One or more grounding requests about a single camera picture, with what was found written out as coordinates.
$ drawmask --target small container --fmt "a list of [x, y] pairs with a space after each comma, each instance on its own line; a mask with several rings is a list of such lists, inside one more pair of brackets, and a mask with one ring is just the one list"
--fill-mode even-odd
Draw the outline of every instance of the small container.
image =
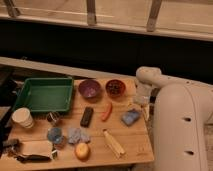
[[28, 108], [19, 108], [12, 114], [12, 120], [24, 128], [32, 128], [34, 121]]
[[62, 134], [61, 128], [53, 127], [47, 132], [47, 139], [53, 143], [57, 149], [63, 148], [65, 145], [65, 137]]
[[101, 92], [101, 85], [93, 79], [87, 79], [79, 84], [78, 91], [84, 98], [97, 97]]
[[58, 112], [49, 112], [46, 119], [52, 126], [56, 126], [60, 121], [60, 114]]
[[121, 80], [113, 79], [106, 83], [105, 89], [109, 97], [116, 98], [124, 94], [126, 85]]

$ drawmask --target white paper cup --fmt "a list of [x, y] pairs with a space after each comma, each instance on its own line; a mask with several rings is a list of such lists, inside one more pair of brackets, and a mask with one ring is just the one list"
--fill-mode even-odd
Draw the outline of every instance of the white paper cup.
[[12, 114], [12, 120], [24, 128], [32, 128], [34, 125], [33, 118], [28, 108], [19, 108]]

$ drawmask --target brown bowl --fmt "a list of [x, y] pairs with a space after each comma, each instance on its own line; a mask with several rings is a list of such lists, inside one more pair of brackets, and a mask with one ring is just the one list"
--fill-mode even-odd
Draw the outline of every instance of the brown bowl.
[[106, 83], [105, 88], [109, 97], [116, 98], [124, 94], [126, 85], [121, 80], [113, 79]]
[[79, 84], [78, 91], [84, 98], [93, 98], [100, 94], [101, 85], [92, 79], [84, 80]]

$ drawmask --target red pepper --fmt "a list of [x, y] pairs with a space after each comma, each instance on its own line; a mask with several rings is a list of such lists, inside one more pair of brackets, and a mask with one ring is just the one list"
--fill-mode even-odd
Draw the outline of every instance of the red pepper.
[[101, 120], [106, 121], [109, 118], [111, 112], [112, 112], [112, 102], [109, 102], [106, 111], [101, 114]]

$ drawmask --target purple bowl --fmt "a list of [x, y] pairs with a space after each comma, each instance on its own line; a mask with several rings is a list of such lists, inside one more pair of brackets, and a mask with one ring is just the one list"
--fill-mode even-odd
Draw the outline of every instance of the purple bowl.
[[101, 85], [92, 79], [84, 80], [79, 84], [78, 91], [84, 98], [96, 97], [101, 92]]

